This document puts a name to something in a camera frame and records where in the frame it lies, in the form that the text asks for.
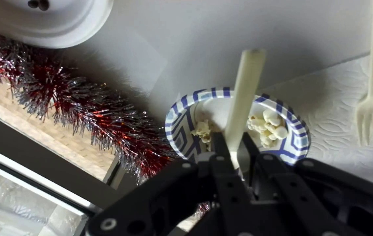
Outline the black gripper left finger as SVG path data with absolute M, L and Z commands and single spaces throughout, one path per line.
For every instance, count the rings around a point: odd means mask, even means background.
M 252 203 L 245 185 L 232 166 L 222 134 L 211 141 L 215 155 L 208 160 L 216 207 L 197 224 L 197 236 L 290 236 L 278 215 L 278 204 Z

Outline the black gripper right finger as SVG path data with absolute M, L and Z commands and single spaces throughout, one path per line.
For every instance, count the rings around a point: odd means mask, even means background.
M 250 136 L 243 136 L 250 155 L 249 181 L 258 200 L 275 200 L 285 206 L 286 219 L 302 236 L 361 236 L 361 233 L 333 219 L 308 183 L 281 160 L 261 153 Z

